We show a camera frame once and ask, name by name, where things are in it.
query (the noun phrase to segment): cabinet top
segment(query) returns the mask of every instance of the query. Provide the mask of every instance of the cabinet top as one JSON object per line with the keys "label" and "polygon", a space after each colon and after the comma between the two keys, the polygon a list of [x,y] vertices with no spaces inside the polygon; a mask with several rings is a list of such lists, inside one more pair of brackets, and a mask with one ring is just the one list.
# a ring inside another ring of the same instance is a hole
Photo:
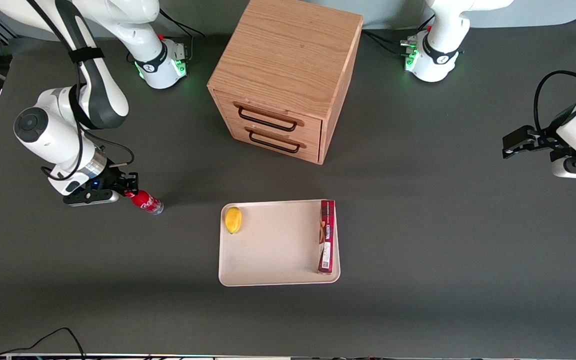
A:
{"label": "cabinet top", "polygon": [[326,119],[362,24],[300,0],[250,0],[208,87]]}

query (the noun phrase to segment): wall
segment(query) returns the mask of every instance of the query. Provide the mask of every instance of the wall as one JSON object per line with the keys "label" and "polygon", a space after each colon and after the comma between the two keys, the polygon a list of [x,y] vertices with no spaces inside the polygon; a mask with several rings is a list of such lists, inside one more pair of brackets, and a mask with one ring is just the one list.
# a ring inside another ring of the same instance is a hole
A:
{"label": "wall", "polygon": [[[424,0],[305,1],[362,14],[365,27],[371,29],[413,28],[432,14],[432,11],[425,7]],[[161,8],[172,18],[206,34],[233,32],[246,4],[248,0],[160,0]],[[515,0],[504,9],[472,11],[468,16],[474,28],[558,25],[576,19],[576,0]],[[55,38],[43,30],[18,23],[1,12],[0,18],[19,35],[39,39]],[[89,26],[96,37],[112,36],[96,23],[89,22]],[[153,27],[164,35],[183,34],[178,27],[162,16],[157,19]]]}

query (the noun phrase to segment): yellow fruit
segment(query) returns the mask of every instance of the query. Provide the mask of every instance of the yellow fruit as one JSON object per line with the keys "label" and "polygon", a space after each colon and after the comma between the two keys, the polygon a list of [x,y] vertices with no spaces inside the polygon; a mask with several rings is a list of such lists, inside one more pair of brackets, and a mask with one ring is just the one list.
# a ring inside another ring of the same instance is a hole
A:
{"label": "yellow fruit", "polygon": [[237,233],[242,227],[242,210],[238,207],[231,207],[226,211],[223,222],[230,234]]}

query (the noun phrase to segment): drawer handle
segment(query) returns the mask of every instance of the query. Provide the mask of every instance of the drawer handle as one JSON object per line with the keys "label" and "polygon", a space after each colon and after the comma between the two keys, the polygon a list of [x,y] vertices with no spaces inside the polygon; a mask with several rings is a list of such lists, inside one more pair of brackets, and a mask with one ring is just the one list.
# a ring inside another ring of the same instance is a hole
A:
{"label": "drawer handle", "polygon": [[246,119],[247,121],[252,121],[253,123],[258,123],[261,125],[270,126],[271,128],[274,128],[277,130],[282,130],[283,132],[294,132],[294,130],[297,128],[297,121],[290,121],[290,123],[292,123],[292,126],[286,127],[286,126],[277,125],[276,123],[263,121],[261,119],[254,118],[252,116],[244,115],[244,114],[242,114],[242,111],[244,111],[244,107],[240,106],[239,107],[239,117],[242,119]]}
{"label": "drawer handle", "polygon": [[[263,145],[263,146],[270,146],[270,148],[274,148],[274,149],[277,149],[277,150],[285,151],[286,153],[296,154],[296,153],[299,151],[299,148],[301,147],[300,144],[298,144],[298,143],[293,143],[293,144],[290,144],[290,145],[297,146],[297,148],[286,148],[286,147],[283,147],[283,146],[275,145],[274,143],[270,143],[270,142],[263,141],[263,140],[260,140],[260,139],[255,139],[254,137],[252,137],[253,135],[259,135],[259,134],[256,133],[256,132],[254,132],[253,130],[248,130],[248,137],[249,137],[250,141],[256,142],[257,144],[261,144],[261,145]],[[272,137],[271,137],[271,139],[273,139],[273,140],[275,140],[275,141],[281,141],[281,140],[279,140],[279,139],[275,139],[275,138],[272,138]]]}

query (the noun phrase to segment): dark gray tabletop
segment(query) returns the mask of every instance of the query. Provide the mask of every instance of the dark gray tabletop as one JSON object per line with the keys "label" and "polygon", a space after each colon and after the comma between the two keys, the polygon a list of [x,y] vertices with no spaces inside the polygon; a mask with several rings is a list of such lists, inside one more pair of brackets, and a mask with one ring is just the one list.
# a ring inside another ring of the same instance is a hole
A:
{"label": "dark gray tabletop", "polygon": [[[0,351],[69,326],[89,353],[576,359],[576,180],[554,177],[547,152],[501,157],[542,76],[576,71],[576,22],[473,29],[437,84],[362,38],[323,166],[230,137],[206,89],[226,42],[197,39],[190,76],[164,90],[121,43],[100,43],[130,103],[102,136],[137,154],[129,170],[160,216],[126,199],[62,204],[12,125],[74,68],[57,43],[15,44],[0,97]],[[574,100],[576,79],[551,80],[544,123]],[[338,202],[339,281],[219,283],[223,205],[319,198]],[[76,348],[64,335],[37,351]]]}

